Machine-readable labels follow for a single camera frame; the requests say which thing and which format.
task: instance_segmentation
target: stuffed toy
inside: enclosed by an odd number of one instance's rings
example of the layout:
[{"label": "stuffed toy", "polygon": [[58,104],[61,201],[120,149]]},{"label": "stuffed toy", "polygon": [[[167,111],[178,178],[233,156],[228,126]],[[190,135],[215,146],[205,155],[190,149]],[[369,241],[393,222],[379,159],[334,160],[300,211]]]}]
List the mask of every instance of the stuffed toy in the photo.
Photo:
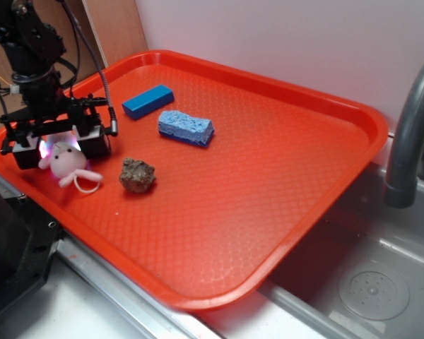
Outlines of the stuffed toy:
[{"label": "stuffed toy", "polygon": [[[41,159],[38,165],[42,170],[50,167],[54,176],[60,179],[58,182],[60,187],[66,187],[73,181],[80,192],[89,194],[99,188],[103,176],[86,170],[87,164],[86,156],[81,151],[70,143],[57,141],[53,143],[49,155]],[[77,177],[97,182],[98,185],[94,189],[86,191],[78,185]]]}]

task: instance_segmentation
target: orange tray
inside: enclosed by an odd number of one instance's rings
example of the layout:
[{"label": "orange tray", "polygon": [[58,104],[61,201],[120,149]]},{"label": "orange tray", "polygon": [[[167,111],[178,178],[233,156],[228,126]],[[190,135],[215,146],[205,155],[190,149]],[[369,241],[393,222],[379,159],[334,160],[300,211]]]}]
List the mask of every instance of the orange tray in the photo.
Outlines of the orange tray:
[{"label": "orange tray", "polygon": [[[215,308],[255,290],[387,139],[370,107],[174,52],[135,54],[105,75],[119,136],[110,157],[90,161],[105,177],[98,191],[61,189],[49,170],[21,171],[12,155],[0,155],[0,174],[175,308]],[[160,84],[173,103],[125,115],[121,103]],[[90,92],[104,96],[97,75],[75,87],[77,97]],[[211,119],[209,147],[160,136],[168,109]],[[125,157],[155,167],[147,194],[119,183]]]}]

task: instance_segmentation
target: blue sponge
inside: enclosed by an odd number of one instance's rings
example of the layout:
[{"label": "blue sponge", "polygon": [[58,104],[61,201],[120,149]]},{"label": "blue sponge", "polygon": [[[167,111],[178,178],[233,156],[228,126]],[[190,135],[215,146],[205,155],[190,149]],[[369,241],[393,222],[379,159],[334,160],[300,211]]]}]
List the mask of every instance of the blue sponge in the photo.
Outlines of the blue sponge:
[{"label": "blue sponge", "polygon": [[207,147],[214,129],[209,119],[193,118],[179,111],[163,111],[158,118],[158,131],[168,138]]},{"label": "blue sponge", "polygon": [[174,99],[175,96],[172,94],[171,89],[164,85],[159,85],[123,102],[122,108],[132,119],[140,119],[156,109],[168,105]]}]

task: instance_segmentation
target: stainless steel sink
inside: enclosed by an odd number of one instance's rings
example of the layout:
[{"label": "stainless steel sink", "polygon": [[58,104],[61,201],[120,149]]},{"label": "stainless steel sink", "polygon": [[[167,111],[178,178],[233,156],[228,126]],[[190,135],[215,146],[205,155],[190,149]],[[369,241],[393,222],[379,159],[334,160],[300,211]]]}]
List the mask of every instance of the stainless steel sink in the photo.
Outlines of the stainless steel sink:
[{"label": "stainless steel sink", "polygon": [[382,177],[370,165],[262,287],[336,337],[424,338],[424,183],[399,210]]}]

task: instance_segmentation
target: gray faucet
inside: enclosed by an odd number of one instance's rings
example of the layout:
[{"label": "gray faucet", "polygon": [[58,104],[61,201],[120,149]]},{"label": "gray faucet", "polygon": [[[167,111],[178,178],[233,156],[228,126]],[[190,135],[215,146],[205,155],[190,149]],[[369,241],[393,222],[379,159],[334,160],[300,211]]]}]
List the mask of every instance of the gray faucet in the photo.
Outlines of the gray faucet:
[{"label": "gray faucet", "polygon": [[397,125],[384,178],[384,201],[396,208],[415,201],[418,177],[424,180],[424,66],[408,94]]}]

